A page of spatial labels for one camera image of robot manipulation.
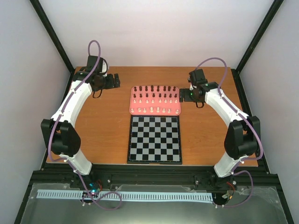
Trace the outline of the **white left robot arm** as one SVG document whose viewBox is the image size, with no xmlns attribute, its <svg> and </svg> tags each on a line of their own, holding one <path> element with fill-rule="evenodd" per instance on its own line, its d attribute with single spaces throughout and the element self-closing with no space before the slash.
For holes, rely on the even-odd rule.
<svg viewBox="0 0 299 224">
<path fill-rule="evenodd" d="M 71 164 L 74 172 L 82 175 L 80 181 L 87 188 L 96 185 L 97 176 L 91 172 L 92 163 L 80 149 L 81 138 L 75 130 L 75 123 L 89 96 L 120 87 L 118 74 L 109 74 L 108 70 L 109 65 L 104 58 L 88 56 L 87 65 L 74 74 L 59 109 L 50 119 L 41 122 L 48 157 L 55 154 L 59 156 L 59 161 Z"/>
</svg>

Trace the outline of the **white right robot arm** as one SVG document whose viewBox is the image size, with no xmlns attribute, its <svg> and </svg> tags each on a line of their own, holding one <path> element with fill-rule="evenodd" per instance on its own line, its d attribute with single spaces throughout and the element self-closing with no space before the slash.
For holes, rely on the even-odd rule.
<svg viewBox="0 0 299 224">
<path fill-rule="evenodd" d="M 262 155 L 260 120 L 241 111 L 216 82 L 208 82 L 202 69 L 189 73 L 190 87 L 180 91 L 183 100 L 209 105 L 228 127 L 224 140 L 225 153 L 214 171 L 219 178 L 234 174 L 235 169 L 251 155 Z"/>
</svg>

